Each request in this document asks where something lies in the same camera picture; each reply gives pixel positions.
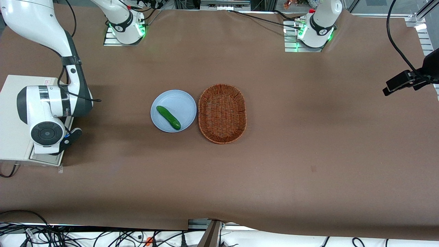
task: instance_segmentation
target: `white box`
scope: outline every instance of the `white box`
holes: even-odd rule
[[[62,155],[35,154],[33,141],[30,138],[29,126],[23,123],[17,111],[17,94],[26,86],[54,85],[57,78],[37,76],[8,75],[0,91],[0,162],[60,166]],[[65,118],[65,126],[70,129],[73,117]]]

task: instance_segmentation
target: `wire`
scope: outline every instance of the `wire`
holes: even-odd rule
[[[168,240],[170,240],[170,239],[173,239],[173,238],[175,238],[175,237],[177,237],[177,236],[180,236],[180,235],[182,235],[182,234],[185,234],[185,233],[188,233],[188,232],[194,232],[194,231],[195,231],[195,230],[185,231],[185,232],[180,232],[180,233],[178,233],[178,234],[176,234],[176,235],[174,235],[174,236],[172,236],[172,237],[169,237],[168,239],[164,240],[163,242],[157,244],[157,247],[159,247],[160,245],[166,243],[166,242],[167,242]]]
[[[406,62],[406,64],[410,67],[410,69],[415,73],[418,77],[420,77],[422,80],[425,80],[428,83],[431,84],[438,84],[439,82],[432,81],[425,76],[421,75],[415,67],[410,63],[410,61],[407,59],[407,57],[404,55],[404,53],[397,47],[395,42],[393,41],[392,35],[390,34],[390,14],[392,13],[393,6],[395,5],[396,0],[392,1],[392,4],[390,4],[389,13],[387,14],[386,19],[386,29],[387,29],[387,37],[389,37],[390,43],[392,44],[393,48],[400,54],[400,56],[403,58],[403,60]]]
[[[364,243],[363,243],[363,242],[361,241],[361,239],[359,239],[359,238],[353,238],[353,239],[352,239],[352,245],[353,245],[353,246],[355,246],[355,247],[359,247],[358,245],[355,244],[355,240],[358,240],[358,241],[361,243],[361,245],[362,245],[363,247],[365,247],[365,246],[364,246]]]
[[[300,30],[300,28],[297,27],[297,26],[285,25],[285,24],[282,24],[282,23],[273,22],[273,21],[270,21],[270,20],[266,20],[266,19],[262,19],[262,18],[256,17],[256,16],[252,16],[252,15],[244,14],[244,13],[241,13],[241,12],[238,12],[238,11],[229,10],[229,12],[233,12],[233,13],[237,13],[237,14],[240,14],[240,15],[248,16],[248,17],[251,17],[251,18],[254,18],[254,19],[258,19],[258,20],[261,20],[261,21],[265,21],[265,22],[273,23],[273,24],[276,24],[276,25],[286,26],[286,27],[291,27],[291,28],[294,28],[294,29]]]
[[[65,2],[67,3],[67,5],[70,7],[70,10],[72,11],[72,15],[73,15],[73,20],[75,21],[75,28],[73,29],[73,32],[72,32],[72,34],[71,34],[71,36],[72,36],[72,38],[73,38],[73,36],[75,35],[75,33],[76,33],[76,15],[75,15],[75,12],[74,12],[74,10],[73,10],[73,8],[72,8],[72,6],[70,5],[70,3],[68,2],[68,0],[65,0]]]
[[[146,24],[147,26],[151,25],[152,22],[157,18],[157,16],[162,12],[162,10],[159,10],[158,13],[154,16],[154,18],[151,20],[151,22],[149,22],[148,24]]]
[[[82,99],[85,99],[85,100],[88,100],[88,101],[94,101],[94,102],[102,102],[101,99],[98,99],[98,98],[97,98],[97,99],[86,98],[86,97],[83,97],[83,96],[80,96],[80,95],[74,94],[74,93],[69,92],[68,90],[66,90],[64,87],[66,87],[67,85],[62,86],[62,85],[60,84],[60,82],[61,82],[61,77],[64,75],[64,71],[65,71],[65,70],[66,70],[66,67],[65,67],[65,66],[62,66],[61,74],[59,75],[59,77],[58,77],[58,81],[57,81],[57,85],[58,85],[59,88],[61,88],[62,90],[64,90],[64,91],[67,92],[68,94],[73,95],[73,96],[76,96],[76,97],[78,97],[78,98],[82,98]]]
[[[151,11],[151,13],[149,14],[149,16],[143,18],[142,21],[144,21],[144,20],[148,20],[148,19],[152,16],[152,14],[154,13],[154,11],[156,11],[156,9],[153,9],[153,10]]]
[[[148,11],[148,10],[150,10],[150,9],[153,8],[153,7],[151,7],[151,8],[146,9],[146,10],[137,10],[137,9],[133,8],[132,6],[128,6],[128,5],[127,5],[126,3],[124,3],[122,0],[119,0],[119,2],[121,2],[123,5],[125,5],[128,11],[129,11],[130,9],[132,9],[132,10],[134,10],[134,11],[136,11],[136,12],[140,12],[140,13],[141,13],[141,12],[146,12],[146,11]]]
[[[14,164],[14,167],[12,167],[12,171],[11,171],[11,173],[9,175],[3,175],[3,174],[0,173],[0,177],[2,177],[2,178],[10,178],[10,177],[12,177],[14,175],[14,172],[15,172],[15,169],[17,168],[17,166],[18,165]]]
[[[326,247],[326,244],[328,243],[329,237],[326,237],[325,242],[323,242],[322,247]]]
[[[280,14],[283,18],[285,18],[287,20],[294,21],[294,18],[290,18],[290,17],[284,15],[284,13],[280,12],[279,10],[275,9],[275,10],[273,10],[273,12]]]
[[[252,9],[252,11],[255,10],[255,9],[257,9],[257,7],[258,7],[263,1],[264,1],[264,0],[261,0],[261,1],[258,3],[258,5],[256,5],[256,6]]]
[[[38,213],[36,213],[34,211],[30,211],[30,210],[14,209],[14,210],[8,210],[5,212],[1,212],[0,215],[7,214],[7,213],[13,213],[13,212],[24,212],[24,213],[34,214],[34,215],[38,216],[38,218],[40,218],[40,220],[42,220],[47,226],[49,226],[49,223],[41,215],[39,215]]]

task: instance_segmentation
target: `metal bracket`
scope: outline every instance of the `metal bracket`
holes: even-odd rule
[[[218,247],[220,244],[221,227],[223,223],[219,220],[212,220],[204,232],[197,247]]]

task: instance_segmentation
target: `black strap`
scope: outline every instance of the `black strap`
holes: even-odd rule
[[[318,36],[326,35],[332,29],[332,27],[334,27],[334,25],[332,25],[330,27],[322,27],[322,26],[318,25],[314,21],[314,14],[311,15],[311,18],[309,19],[309,23],[311,24],[311,27],[317,32]]]
[[[111,24],[111,26],[113,27],[112,28],[113,30],[115,30],[119,33],[125,32],[125,29],[128,26],[130,26],[131,23],[133,22],[133,14],[131,13],[131,11],[129,11],[129,12],[130,12],[130,16],[128,17],[128,19],[126,21],[124,21],[122,23],[116,24],[116,23],[108,21]]]
[[[63,66],[82,64],[82,61],[78,55],[74,55],[70,57],[60,57],[60,58]]]

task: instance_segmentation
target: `wicker basket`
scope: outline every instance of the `wicker basket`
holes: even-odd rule
[[[203,135],[214,143],[236,141],[247,127],[244,96],[231,85],[207,88],[198,101],[198,124]]]

